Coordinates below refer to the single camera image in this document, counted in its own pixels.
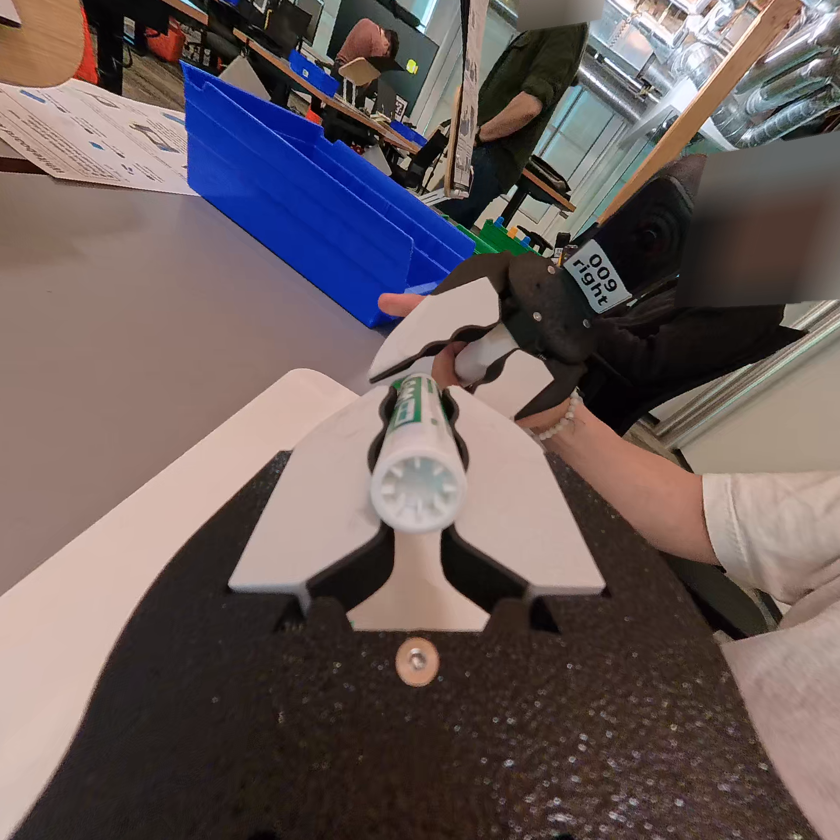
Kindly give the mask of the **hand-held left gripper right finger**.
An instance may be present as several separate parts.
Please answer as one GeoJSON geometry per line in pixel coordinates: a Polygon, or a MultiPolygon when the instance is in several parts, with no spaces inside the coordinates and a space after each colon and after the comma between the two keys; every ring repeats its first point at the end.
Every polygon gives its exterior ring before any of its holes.
{"type": "Polygon", "coordinates": [[[499,602],[600,596],[606,582],[547,456],[465,389],[444,392],[467,458],[465,502],[441,534],[444,577],[486,613],[499,602]]]}

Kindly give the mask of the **green dry-erase marker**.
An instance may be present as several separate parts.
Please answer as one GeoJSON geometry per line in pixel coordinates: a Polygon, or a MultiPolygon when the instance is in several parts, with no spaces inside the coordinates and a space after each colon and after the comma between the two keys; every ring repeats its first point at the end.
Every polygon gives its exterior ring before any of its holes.
{"type": "Polygon", "coordinates": [[[371,473],[371,504],[396,532],[446,529],[466,500],[466,468],[432,376],[399,381],[371,473]]]}

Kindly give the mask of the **white whiteboard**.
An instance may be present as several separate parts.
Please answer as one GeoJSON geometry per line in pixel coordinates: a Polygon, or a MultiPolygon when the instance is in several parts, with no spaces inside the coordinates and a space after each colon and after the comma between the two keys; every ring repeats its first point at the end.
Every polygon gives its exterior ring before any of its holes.
{"type": "Polygon", "coordinates": [[[406,686],[420,629],[484,619],[448,588],[437,534],[399,533],[351,617],[228,589],[287,448],[354,401],[283,376],[2,596],[2,838],[468,838],[464,684],[406,686]]]}

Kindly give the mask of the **blue plastic bin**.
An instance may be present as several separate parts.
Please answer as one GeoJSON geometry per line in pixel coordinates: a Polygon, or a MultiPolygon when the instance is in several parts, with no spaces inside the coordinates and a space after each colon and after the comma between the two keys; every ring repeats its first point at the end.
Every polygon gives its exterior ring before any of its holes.
{"type": "Polygon", "coordinates": [[[383,293],[428,293],[474,240],[322,128],[182,64],[187,182],[368,328],[383,293]]]}

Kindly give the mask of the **person's right hand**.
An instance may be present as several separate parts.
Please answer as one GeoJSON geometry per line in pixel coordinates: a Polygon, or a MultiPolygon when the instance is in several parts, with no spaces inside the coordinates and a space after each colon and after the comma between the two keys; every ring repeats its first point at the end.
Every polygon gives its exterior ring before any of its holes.
{"type": "MultiPolygon", "coordinates": [[[[378,305],[384,314],[404,318],[424,299],[424,296],[416,293],[384,293],[380,295],[378,305]]],[[[432,376],[442,388],[463,384],[456,374],[455,361],[465,347],[466,344],[463,342],[452,342],[434,357],[432,376]]],[[[517,424],[526,429],[531,436],[540,441],[546,441],[561,432],[572,429],[580,405],[580,397],[572,395],[558,406],[537,415],[526,416],[518,420],[517,424]]]]}

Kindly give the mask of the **green plastic bin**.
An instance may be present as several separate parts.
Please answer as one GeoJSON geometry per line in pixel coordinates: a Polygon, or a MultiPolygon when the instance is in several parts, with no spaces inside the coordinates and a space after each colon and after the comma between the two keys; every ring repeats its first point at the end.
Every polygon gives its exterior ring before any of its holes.
{"type": "Polygon", "coordinates": [[[511,230],[490,219],[487,219],[481,230],[475,234],[446,214],[442,214],[442,217],[474,242],[475,255],[510,253],[521,256],[533,253],[541,257],[551,257],[553,254],[553,247],[540,236],[537,236],[535,240],[532,240],[529,235],[518,238],[516,235],[511,235],[511,230]]]}

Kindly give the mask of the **long wooden desk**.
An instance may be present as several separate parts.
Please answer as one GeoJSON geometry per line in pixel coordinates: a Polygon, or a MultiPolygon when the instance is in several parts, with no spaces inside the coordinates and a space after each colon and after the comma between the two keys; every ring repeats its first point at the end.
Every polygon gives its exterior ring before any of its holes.
{"type": "Polygon", "coordinates": [[[341,112],[356,123],[366,126],[369,130],[377,133],[382,138],[383,142],[394,146],[398,150],[407,154],[415,154],[421,150],[421,146],[417,143],[406,139],[401,134],[394,131],[391,126],[385,126],[384,124],[373,120],[373,118],[369,117],[364,111],[349,105],[341,97],[338,97],[337,95],[328,97],[326,93],[314,87],[305,77],[296,73],[291,68],[287,59],[275,55],[268,48],[248,37],[246,33],[237,28],[234,28],[233,32],[236,39],[241,42],[244,47],[254,51],[257,55],[267,60],[292,83],[298,85],[301,89],[309,92],[313,97],[320,100],[325,107],[341,112]]]}

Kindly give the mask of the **printed banner stand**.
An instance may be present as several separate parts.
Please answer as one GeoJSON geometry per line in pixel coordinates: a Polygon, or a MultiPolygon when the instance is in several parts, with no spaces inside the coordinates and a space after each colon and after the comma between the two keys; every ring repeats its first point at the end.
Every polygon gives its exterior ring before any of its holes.
{"type": "Polygon", "coordinates": [[[480,59],[488,6],[488,1],[460,2],[463,73],[449,127],[447,169],[444,174],[444,198],[447,199],[467,197],[473,180],[472,156],[477,132],[480,59]]]}

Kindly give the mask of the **black monitor screen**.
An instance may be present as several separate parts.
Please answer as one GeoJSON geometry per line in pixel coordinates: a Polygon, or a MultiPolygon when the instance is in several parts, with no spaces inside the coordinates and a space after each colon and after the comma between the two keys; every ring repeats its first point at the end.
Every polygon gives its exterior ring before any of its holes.
{"type": "Polygon", "coordinates": [[[334,59],[352,27],[362,18],[369,18],[385,29],[393,29],[399,35],[400,47],[396,61],[407,68],[409,61],[416,64],[413,80],[421,87],[432,68],[438,53],[438,45],[425,33],[410,25],[406,20],[408,12],[394,14],[393,8],[401,2],[342,1],[333,22],[332,33],[326,56],[334,59]]]}

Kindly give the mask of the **silver ventilation ducts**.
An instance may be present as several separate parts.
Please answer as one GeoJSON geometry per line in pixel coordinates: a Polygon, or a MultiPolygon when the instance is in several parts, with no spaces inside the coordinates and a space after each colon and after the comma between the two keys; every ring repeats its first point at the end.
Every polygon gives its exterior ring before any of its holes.
{"type": "MultiPolygon", "coordinates": [[[[577,79],[631,126],[661,138],[731,53],[765,2],[605,2],[577,79]]],[[[838,2],[799,2],[699,135],[730,151],[816,125],[838,109],[838,2]]]]}

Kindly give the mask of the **orange box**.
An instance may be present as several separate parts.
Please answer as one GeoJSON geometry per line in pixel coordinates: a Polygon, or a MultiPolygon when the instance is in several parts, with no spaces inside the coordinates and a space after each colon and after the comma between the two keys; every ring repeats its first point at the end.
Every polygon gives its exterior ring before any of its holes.
{"type": "Polygon", "coordinates": [[[186,36],[180,22],[170,17],[166,28],[146,27],[146,44],[150,52],[160,60],[177,64],[183,57],[186,36]]]}

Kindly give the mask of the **printed instruction sheet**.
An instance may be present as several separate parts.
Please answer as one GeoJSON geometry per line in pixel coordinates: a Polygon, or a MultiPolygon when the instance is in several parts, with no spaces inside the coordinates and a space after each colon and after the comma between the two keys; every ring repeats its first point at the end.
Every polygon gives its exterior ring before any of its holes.
{"type": "Polygon", "coordinates": [[[193,195],[185,114],[71,79],[51,88],[1,86],[2,140],[66,181],[193,195]]]}

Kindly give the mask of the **wooden sign stand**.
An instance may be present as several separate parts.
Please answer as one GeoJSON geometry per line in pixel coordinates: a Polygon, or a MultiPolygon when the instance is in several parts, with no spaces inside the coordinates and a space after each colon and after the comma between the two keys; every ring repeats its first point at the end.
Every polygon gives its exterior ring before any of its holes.
{"type": "Polygon", "coordinates": [[[71,79],[85,33],[79,1],[2,1],[1,82],[51,88],[71,79]]]}

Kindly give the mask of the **metal frame rail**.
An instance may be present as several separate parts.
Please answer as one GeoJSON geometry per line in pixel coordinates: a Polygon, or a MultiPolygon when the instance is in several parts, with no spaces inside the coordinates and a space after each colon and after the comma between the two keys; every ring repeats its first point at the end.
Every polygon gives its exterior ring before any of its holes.
{"type": "Polygon", "coordinates": [[[666,418],[649,414],[637,425],[666,449],[675,451],[687,445],[837,340],[839,302],[815,304],[792,328],[804,335],[768,358],[705,386],[666,418]]]}

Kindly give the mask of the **wooden post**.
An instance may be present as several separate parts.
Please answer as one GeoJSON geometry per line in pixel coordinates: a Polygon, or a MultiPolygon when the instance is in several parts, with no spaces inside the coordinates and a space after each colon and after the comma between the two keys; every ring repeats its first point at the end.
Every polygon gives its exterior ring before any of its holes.
{"type": "Polygon", "coordinates": [[[699,89],[686,110],[598,217],[599,225],[604,225],[652,176],[679,157],[702,124],[719,108],[753,64],[767,52],[800,6],[799,1],[771,1],[765,4],[762,12],[699,89]]]}

